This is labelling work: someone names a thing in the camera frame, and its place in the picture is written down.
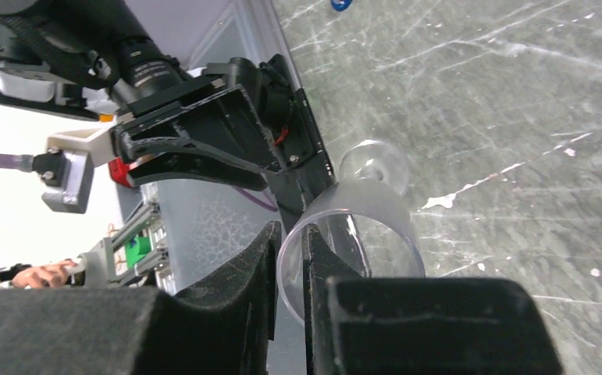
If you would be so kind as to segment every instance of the red wire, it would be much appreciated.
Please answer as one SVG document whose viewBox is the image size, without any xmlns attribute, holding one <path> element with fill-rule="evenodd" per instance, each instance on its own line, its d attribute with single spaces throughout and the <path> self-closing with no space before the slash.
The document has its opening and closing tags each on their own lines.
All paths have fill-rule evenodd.
<svg viewBox="0 0 602 375">
<path fill-rule="evenodd" d="M 274 143 L 274 146 L 279 146 L 280 144 L 282 144 L 282 142 L 284 142 L 285 138 L 287 138 L 287 135 L 289 135 L 289 130 L 286 127 L 282 128 L 282 133 L 280 133 L 280 136 L 278 137 L 276 143 Z"/>
</svg>

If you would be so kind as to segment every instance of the gray marble table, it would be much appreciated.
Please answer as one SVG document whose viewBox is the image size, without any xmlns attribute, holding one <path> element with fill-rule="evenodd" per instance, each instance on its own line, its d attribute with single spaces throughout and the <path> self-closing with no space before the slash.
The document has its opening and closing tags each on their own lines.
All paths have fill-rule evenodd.
<svg viewBox="0 0 602 375">
<path fill-rule="evenodd" d="M 413 159 L 428 274 L 520 282 L 567 373 L 601 374 L 602 0 L 274 3 L 333 161 Z"/>
</svg>

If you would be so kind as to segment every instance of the green object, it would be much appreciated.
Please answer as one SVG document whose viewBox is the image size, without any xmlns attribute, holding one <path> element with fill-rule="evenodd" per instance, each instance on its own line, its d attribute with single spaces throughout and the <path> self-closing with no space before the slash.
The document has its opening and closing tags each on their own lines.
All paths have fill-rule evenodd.
<svg viewBox="0 0 602 375">
<path fill-rule="evenodd" d="M 149 237 L 133 238 L 126 244 L 126 264 L 128 268 L 133 268 L 135 263 L 141 261 L 150 252 L 151 242 Z"/>
</svg>

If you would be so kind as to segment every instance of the clear wine glass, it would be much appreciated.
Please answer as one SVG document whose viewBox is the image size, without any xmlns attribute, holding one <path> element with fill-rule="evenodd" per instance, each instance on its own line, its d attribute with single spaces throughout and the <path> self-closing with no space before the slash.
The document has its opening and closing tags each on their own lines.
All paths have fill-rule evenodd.
<svg viewBox="0 0 602 375">
<path fill-rule="evenodd" d="M 309 224 L 316 224 L 333 252 L 363 277 L 425 276 L 411 210 L 403 197 L 411 183 L 406 153 L 385 141 L 363 141 L 347 151 L 338 176 L 289 231 L 278 255 L 280 296 L 301 324 L 301 232 Z M 339 234 L 354 240 L 345 244 Z"/>
</svg>

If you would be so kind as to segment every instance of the white floor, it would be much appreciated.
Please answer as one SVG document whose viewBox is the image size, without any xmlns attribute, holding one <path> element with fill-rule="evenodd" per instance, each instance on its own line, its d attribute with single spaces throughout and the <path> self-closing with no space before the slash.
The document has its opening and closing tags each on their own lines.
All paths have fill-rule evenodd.
<svg viewBox="0 0 602 375">
<path fill-rule="evenodd" d="M 36 155 L 48 134 L 96 127 L 96 123 L 0 106 L 0 153 Z M 0 170 L 0 267 L 43 264 L 90 250 L 108 231 L 120 227 L 114 183 L 106 166 L 95 171 L 89 208 L 84 215 L 55 213 L 41 200 L 43 185 L 35 174 Z"/>
</svg>

